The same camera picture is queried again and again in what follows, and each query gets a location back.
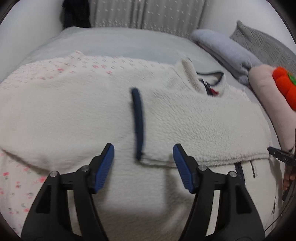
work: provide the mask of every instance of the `curtain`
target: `curtain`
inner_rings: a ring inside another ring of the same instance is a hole
[[[91,0],[93,27],[141,28],[189,38],[207,0]]]

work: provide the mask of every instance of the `metal screw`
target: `metal screw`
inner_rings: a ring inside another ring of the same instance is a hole
[[[237,176],[237,173],[234,172],[234,171],[231,171],[231,172],[229,173],[229,176],[231,176],[231,177],[236,177],[236,176]]]
[[[56,177],[57,176],[57,171],[52,171],[49,175],[51,177]]]
[[[89,170],[89,166],[83,166],[81,168],[81,171],[83,171],[83,172],[87,172],[88,170]]]
[[[206,165],[199,165],[198,169],[203,172],[203,171],[205,171],[207,169],[207,166]]]

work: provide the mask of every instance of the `white wall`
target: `white wall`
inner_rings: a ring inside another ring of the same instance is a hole
[[[230,36],[235,30],[237,20],[271,35],[296,53],[292,36],[266,0],[208,0],[200,27]]]
[[[21,0],[0,25],[0,81],[32,50],[62,31],[63,0]]]

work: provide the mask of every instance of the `orange plush flower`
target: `orange plush flower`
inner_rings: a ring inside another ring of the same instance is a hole
[[[285,96],[290,107],[296,111],[296,79],[286,69],[278,67],[272,77],[279,91]]]

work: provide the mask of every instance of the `gray pillow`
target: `gray pillow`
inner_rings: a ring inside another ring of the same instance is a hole
[[[230,38],[256,55],[263,63],[274,67],[282,66],[296,74],[296,55],[274,37],[237,21],[237,28]]]
[[[215,57],[240,83],[249,85],[248,72],[261,61],[228,36],[209,30],[196,29],[191,39]]]

